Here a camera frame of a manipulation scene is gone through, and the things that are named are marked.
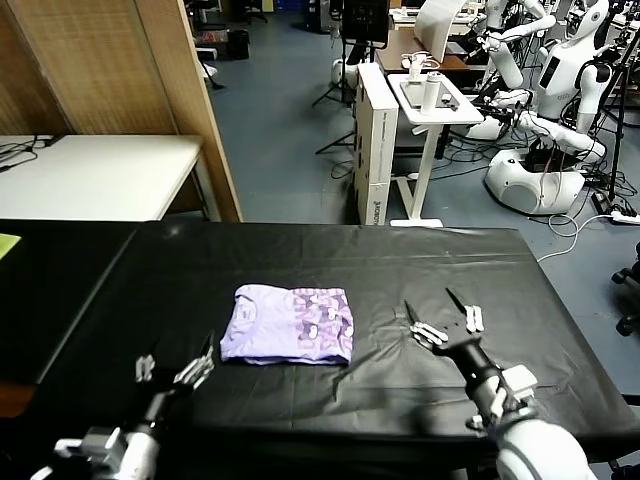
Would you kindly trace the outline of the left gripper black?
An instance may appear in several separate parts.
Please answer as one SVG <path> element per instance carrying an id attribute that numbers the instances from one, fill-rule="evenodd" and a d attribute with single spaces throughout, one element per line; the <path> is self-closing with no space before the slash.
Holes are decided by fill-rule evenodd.
<path id="1" fill-rule="evenodd" d="M 207 336 L 200 355 L 192 359 L 173 379 L 173 382 L 152 380 L 156 367 L 156 350 L 159 341 L 137 357 L 134 365 L 135 382 L 140 384 L 142 406 L 136 411 L 134 432 L 157 432 L 164 427 L 172 406 L 187 398 L 211 375 L 215 369 L 215 331 Z"/>

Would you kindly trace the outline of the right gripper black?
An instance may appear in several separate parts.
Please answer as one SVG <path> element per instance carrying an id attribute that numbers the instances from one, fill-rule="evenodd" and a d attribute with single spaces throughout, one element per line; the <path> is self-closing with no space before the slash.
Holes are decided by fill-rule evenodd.
<path id="1" fill-rule="evenodd" d="M 465 317 L 466 330 L 469 333 L 484 331 L 483 310 L 479 305 L 467 302 L 453 289 L 445 291 L 456 308 Z M 408 300 L 404 300 L 406 313 L 410 322 L 410 331 L 421 344 L 435 345 L 432 352 L 436 356 L 451 359 L 463 376 L 467 388 L 477 388 L 488 379 L 499 375 L 499 368 L 483 350 L 479 338 L 471 338 L 455 343 L 446 343 L 446 334 L 426 322 L 422 322 Z"/>

